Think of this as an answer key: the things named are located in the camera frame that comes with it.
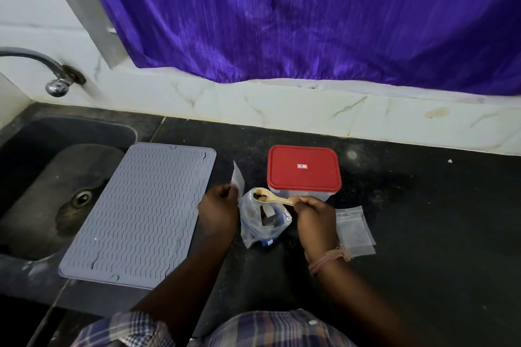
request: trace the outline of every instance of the person's left hand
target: person's left hand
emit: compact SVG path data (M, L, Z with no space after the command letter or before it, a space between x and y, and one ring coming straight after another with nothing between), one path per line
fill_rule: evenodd
M198 205L199 222L206 237L216 237L228 246L237 231L239 208L237 187L224 184L212 187Z

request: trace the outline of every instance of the person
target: person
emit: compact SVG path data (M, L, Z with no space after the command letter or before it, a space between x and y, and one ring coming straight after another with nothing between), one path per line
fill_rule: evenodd
M370 345L417 345L407 325L338 255L335 210L314 197L294 198L307 261L339 310L368 334ZM190 339L236 235L238 190L215 186L198 205L202 243L127 313L83 329L73 347L354 346L340 331L304 310L254 311L231 318L204 340Z

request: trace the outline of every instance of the forearm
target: forearm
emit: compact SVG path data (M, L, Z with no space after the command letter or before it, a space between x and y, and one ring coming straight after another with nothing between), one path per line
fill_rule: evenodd
M335 304L357 319L374 342L385 346L417 345L401 318L342 259L326 264L317 276Z
M192 335L229 245L205 238L177 268L132 308L164 322L177 345Z

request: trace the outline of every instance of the sink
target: sink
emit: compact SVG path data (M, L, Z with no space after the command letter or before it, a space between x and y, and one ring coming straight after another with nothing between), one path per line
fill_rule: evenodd
M73 117L23 126L0 147L0 253L35 261L68 246L134 129Z

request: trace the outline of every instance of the drying mat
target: drying mat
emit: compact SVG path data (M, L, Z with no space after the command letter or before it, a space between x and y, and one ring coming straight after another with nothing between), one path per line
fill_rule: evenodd
M62 259L63 277L154 288L187 256L216 152L136 143Z

